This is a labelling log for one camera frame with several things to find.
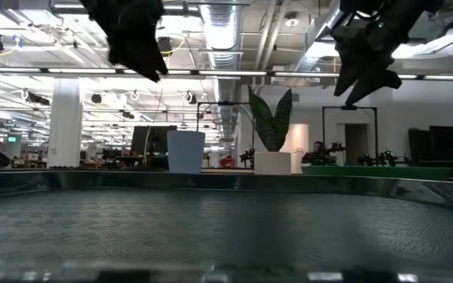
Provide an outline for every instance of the exposed ceiling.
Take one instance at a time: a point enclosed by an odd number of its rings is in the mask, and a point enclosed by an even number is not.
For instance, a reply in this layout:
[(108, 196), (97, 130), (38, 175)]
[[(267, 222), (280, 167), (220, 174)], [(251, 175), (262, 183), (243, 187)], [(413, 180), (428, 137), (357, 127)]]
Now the exposed ceiling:
[[(84, 13), (56, 13), (46, 1), (20, 0), (19, 9), (0, 9), (0, 34), (4, 50), (0, 54), (0, 67), (37, 67), (37, 68), (112, 68), (106, 60), (108, 45), (105, 33), (98, 25), (90, 21)], [(190, 8), (195, 7), (188, 1)], [(275, 34), (274, 26), (279, 17), (283, 3), (278, 2), (274, 16), (269, 19), (267, 7), (271, 0), (255, 0), (241, 8), (241, 43), (236, 52), (241, 55), (240, 69), (255, 68), (258, 45), (262, 38), (263, 28), (271, 24), (268, 38)], [(76, 7), (77, 0), (56, 0), (59, 7)], [(179, 9), (181, 2), (175, 4)], [(317, 70), (338, 72), (340, 59), (333, 48), (333, 42), (317, 42), (307, 46), (306, 38), (313, 28), (314, 21), (323, 18), (330, 7), (327, 0), (294, 0), (288, 3), (285, 14), (295, 13), (296, 26), (281, 25), (271, 52), (267, 68), (285, 68), (298, 62), (309, 52), (319, 57)], [(420, 23), (411, 32), (411, 37), (431, 41), (435, 34), (453, 18), (453, 1), (445, 7), (446, 15), (429, 19), (424, 15)], [(218, 53), (208, 47), (204, 36), (204, 24), (199, 17), (164, 16), (157, 30), (157, 37), (169, 37), (173, 54), (167, 59), (169, 68), (173, 69), (209, 69), (209, 54)], [(436, 57), (446, 60), (444, 64), (433, 63), (428, 72), (453, 73), (453, 32), (439, 41), (416, 42), (398, 50), (398, 57)], [(420, 72), (420, 64), (400, 61), (395, 68), (405, 73)], [(155, 124), (175, 124), (183, 129), (194, 129), (196, 126), (197, 106), (189, 105), (186, 94), (194, 94), (198, 101), (216, 101), (214, 78), (204, 79), (162, 79), (152, 83), (148, 79), (121, 78), (81, 78), (85, 90), (86, 111), (83, 115), (83, 145), (89, 142), (104, 142), (112, 145), (130, 144), (131, 127)], [(286, 86), (308, 86), (312, 84), (334, 84), (334, 79), (309, 81), (306, 79), (278, 82)], [(46, 142), (49, 132), (50, 107), (26, 102), (23, 97), (26, 91), (37, 94), (53, 103), (53, 78), (42, 76), (6, 76), (0, 75), (0, 136), (10, 132), (24, 133), (24, 141), (32, 145)], [(91, 101), (92, 94), (100, 94), (102, 103)], [(134, 119), (122, 117), (121, 109), (134, 114)], [(204, 114), (200, 128), (206, 132), (206, 142), (212, 146), (220, 144), (224, 119), (219, 118), (219, 110), (211, 107)]]

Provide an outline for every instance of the white planter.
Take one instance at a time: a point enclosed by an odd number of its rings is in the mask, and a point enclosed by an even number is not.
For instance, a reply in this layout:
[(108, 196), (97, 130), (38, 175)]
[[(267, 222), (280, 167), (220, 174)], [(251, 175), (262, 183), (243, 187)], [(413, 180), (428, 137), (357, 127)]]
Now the white planter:
[(255, 153), (255, 175), (291, 175), (291, 153)]
[(205, 133), (191, 130), (170, 130), (167, 133), (169, 171), (200, 174), (204, 157)]

